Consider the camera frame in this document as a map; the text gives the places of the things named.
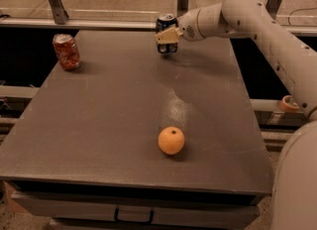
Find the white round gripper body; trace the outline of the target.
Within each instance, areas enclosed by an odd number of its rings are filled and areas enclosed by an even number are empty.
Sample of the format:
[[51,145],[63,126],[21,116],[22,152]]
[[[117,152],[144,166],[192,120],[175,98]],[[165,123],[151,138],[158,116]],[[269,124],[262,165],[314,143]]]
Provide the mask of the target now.
[[228,31],[228,23],[221,14],[220,3],[196,8],[177,19],[183,37],[189,42],[202,41],[211,37],[223,37]]

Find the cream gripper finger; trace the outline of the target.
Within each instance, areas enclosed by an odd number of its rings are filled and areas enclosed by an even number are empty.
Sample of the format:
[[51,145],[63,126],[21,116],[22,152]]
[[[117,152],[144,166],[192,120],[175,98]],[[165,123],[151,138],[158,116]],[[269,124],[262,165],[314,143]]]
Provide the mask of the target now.
[[183,33],[176,26],[171,26],[166,28],[163,31],[160,31],[155,34],[156,42],[160,45],[165,44],[176,44],[179,42],[179,39],[182,37]]

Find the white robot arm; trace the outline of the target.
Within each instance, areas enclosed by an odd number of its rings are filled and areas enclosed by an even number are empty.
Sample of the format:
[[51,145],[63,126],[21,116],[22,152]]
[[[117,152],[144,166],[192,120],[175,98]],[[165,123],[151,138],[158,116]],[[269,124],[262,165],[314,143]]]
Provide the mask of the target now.
[[317,230],[317,53],[280,26],[262,0],[223,0],[180,17],[156,20],[161,54],[181,39],[249,39],[274,72],[278,94],[290,96],[308,122],[280,151],[271,195],[270,230]]

